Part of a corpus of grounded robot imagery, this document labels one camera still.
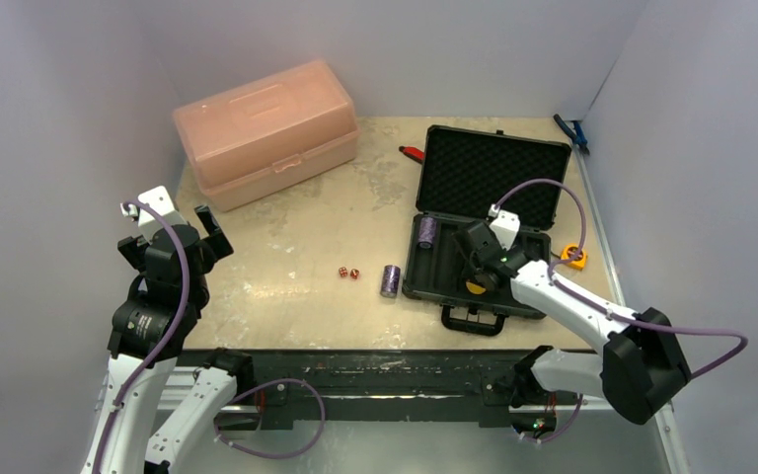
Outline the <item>purple poker chip stack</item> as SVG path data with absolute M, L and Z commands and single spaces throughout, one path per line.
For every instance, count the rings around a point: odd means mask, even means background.
M 424 250 L 429 250 L 433 247 L 434 239 L 437 230 L 436 220 L 428 215 L 424 215 L 418 225 L 417 230 L 417 246 Z

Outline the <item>yellow big blind button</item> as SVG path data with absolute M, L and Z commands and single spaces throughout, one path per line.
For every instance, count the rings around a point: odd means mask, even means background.
M 481 295 L 487 292 L 487 289 L 485 287 L 470 280 L 465 282 L 465 286 L 471 294 Z

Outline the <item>black foam-lined carry case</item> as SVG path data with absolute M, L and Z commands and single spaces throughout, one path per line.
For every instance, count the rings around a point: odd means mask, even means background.
M 460 280 L 462 260 L 452 240 L 460 227 L 501 208 L 519 216 L 515 239 L 536 259 L 549 262 L 551 238 L 571 148 L 554 141 L 433 125 L 426 134 L 402 293 L 437 303 L 450 329 L 480 336 L 500 333 L 506 318 L 539 320 L 543 313 L 512 298 L 509 291 L 471 294 Z M 437 222 L 433 247 L 417 246 L 420 219 Z

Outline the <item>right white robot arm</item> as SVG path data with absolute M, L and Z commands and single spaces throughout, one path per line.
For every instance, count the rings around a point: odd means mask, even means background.
M 617 305 L 551 270 L 516 243 L 516 233 L 477 221 L 454 240 L 485 290 L 509 288 L 586 342 L 589 353 L 541 346 L 515 366 L 511 403 L 537 402 L 566 391 L 601 397 L 625 420 L 643 425 L 693 379 L 668 317 Z

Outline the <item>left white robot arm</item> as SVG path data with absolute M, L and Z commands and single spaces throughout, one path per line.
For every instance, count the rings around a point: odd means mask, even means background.
M 186 397 L 160 429 L 153 428 L 185 339 L 209 302 L 205 277 L 233 253 L 209 207 L 200 205 L 195 214 L 204 236 L 175 212 L 165 212 L 156 232 L 117 244 L 137 275 L 113 315 L 108 379 L 86 473 L 177 472 L 220 408 L 254 394 L 251 356 L 216 349 L 195 372 Z

